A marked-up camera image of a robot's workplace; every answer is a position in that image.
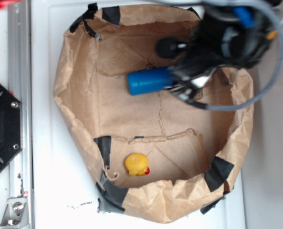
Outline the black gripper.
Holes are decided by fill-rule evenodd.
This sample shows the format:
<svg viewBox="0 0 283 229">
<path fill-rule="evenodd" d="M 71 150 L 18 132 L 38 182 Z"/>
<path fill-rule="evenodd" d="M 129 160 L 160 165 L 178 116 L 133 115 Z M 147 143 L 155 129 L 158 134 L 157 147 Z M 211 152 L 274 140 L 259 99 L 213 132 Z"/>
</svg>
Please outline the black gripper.
<svg viewBox="0 0 283 229">
<path fill-rule="evenodd" d="M 260 10 L 239 6 L 205 6 L 201 22 L 189 34 L 187 42 L 176 37 L 157 41 L 157 54 L 165 59 L 179 58 L 169 68 L 176 81 L 202 82 L 220 67 L 252 68 L 258 64 L 276 37 L 267 14 L 274 5 L 258 0 Z"/>
</svg>

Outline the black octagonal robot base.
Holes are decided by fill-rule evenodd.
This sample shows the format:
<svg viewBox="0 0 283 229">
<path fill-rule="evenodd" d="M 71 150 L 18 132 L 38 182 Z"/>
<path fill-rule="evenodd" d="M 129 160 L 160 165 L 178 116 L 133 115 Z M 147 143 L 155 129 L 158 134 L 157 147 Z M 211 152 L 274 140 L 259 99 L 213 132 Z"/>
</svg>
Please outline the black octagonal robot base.
<svg viewBox="0 0 283 229">
<path fill-rule="evenodd" d="M 21 102 L 0 84 L 0 173 L 21 151 Z"/>
</svg>

